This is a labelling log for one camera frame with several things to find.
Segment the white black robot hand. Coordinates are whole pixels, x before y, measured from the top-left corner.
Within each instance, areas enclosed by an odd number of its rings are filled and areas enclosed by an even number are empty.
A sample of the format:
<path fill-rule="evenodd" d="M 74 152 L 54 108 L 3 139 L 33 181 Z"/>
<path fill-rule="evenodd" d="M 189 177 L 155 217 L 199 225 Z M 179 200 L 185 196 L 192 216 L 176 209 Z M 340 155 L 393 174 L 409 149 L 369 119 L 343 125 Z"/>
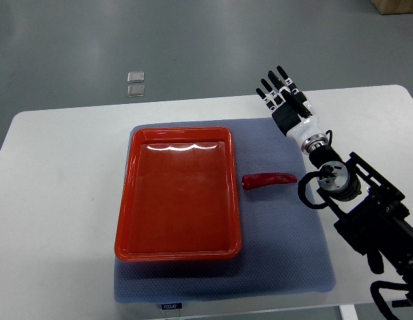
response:
<path fill-rule="evenodd" d="M 272 118 L 282 134 L 294 139 L 299 147 L 327 145 L 328 136 L 318 126 L 318 115 L 310 101 L 304 97 L 300 102 L 295 97 L 299 90 L 294 81 L 280 65 L 276 70 L 284 82 L 273 71 L 269 71 L 267 76 L 277 92 L 264 78 L 260 80 L 273 101 L 258 87 L 256 93 L 271 111 Z"/>

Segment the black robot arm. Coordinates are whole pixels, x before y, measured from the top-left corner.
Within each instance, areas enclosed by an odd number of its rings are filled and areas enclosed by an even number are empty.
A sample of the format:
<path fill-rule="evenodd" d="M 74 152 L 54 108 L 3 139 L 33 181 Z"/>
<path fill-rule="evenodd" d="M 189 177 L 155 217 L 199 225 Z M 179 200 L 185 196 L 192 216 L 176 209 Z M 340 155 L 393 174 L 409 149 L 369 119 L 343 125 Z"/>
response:
<path fill-rule="evenodd" d="M 329 208 L 334 228 L 361 255 L 374 274 L 388 261 L 402 283 L 375 281 L 370 293 L 386 319 L 392 308 L 413 308 L 413 227 L 407 222 L 405 196 L 354 152 L 347 161 L 332 147 L 332 131 L 318 126 L 318 115 L 306 95 L 281 66 L 269 71 L 256 89 L 282 134 L 293 139 L 315 171 L 298 182 L 298 197 L 310 209 Z"/>

